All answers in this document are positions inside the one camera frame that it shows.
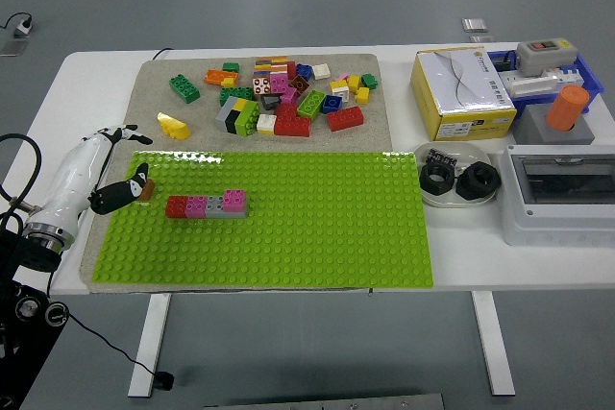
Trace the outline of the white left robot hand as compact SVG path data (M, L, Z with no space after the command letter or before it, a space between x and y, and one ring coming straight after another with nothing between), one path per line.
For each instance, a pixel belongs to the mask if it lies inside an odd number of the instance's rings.
M90 208L106 214L135 201L147 180L145 164L139 166L128 181L103 188L98 185L119 141L153 143L136 129L136 125L114 126L83 138L63 159L42 208L27 219L25 235L57 240L67 249L77 237L78 220L83 211Z

